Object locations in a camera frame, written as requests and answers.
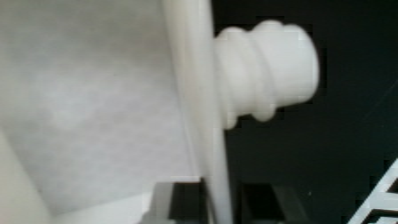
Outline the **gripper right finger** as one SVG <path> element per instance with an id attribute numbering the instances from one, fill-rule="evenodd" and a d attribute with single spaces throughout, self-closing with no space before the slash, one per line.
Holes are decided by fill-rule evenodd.
<path id="1" fill-rule="evenodd" d="M 315 224 L 292 187 L 267 183 L 242 185 L 241 224 Z"/>

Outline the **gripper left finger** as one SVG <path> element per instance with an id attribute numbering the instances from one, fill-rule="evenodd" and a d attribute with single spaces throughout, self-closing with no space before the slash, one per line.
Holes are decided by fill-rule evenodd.
<path id="1" fill-rule="evenodd" d="M 209 224 L 207 188 L 202 182 L 162 182 L 152 199 L 152 224 Z"/>

